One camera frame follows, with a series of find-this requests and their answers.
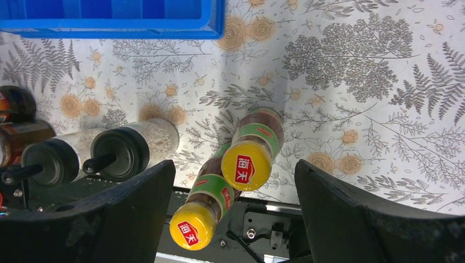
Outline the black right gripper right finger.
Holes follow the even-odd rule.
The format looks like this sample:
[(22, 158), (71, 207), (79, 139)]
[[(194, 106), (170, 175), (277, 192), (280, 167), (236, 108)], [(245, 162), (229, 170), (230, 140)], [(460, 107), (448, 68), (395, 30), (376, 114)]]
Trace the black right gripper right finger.
[(464, 217), (395, 203), (305, 160), (294, 172), (314, 262), (464, 262)]

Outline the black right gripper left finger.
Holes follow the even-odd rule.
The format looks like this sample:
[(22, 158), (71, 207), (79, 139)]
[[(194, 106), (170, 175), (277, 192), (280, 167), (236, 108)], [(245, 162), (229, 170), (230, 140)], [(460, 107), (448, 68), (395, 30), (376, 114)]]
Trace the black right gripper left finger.
[(154, 262), (175, 178), (165, 160), (55, 211), (1, 218), (1, 262)]

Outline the yellow cap sauce bottle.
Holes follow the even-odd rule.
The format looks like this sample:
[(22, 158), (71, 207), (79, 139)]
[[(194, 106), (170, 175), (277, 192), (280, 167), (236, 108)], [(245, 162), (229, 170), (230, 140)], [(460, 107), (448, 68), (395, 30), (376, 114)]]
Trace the yellow cap sauce bottle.
[(208, 246), (218, 222), (242, 193), (223, 177), (222, 158), (230, 146), (224, 144), (204, 163), (184, 205), (170, 220), (171, 237), (181, 248), (201, 250)]
[(255, 191), (271, 175), (284, 141), (283, 120), (272, 108), (257, 107), (236, 127), (221, 169), (226, 181), (239, 191)]

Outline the blue plastic divided bin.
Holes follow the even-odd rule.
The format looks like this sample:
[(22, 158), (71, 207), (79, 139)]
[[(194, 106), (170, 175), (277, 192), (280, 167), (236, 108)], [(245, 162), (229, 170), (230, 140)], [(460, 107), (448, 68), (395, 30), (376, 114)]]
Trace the blue plastic divided bin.
[(219, 39), (217, 0), (3, 0), (1, 31), (24, 38)]

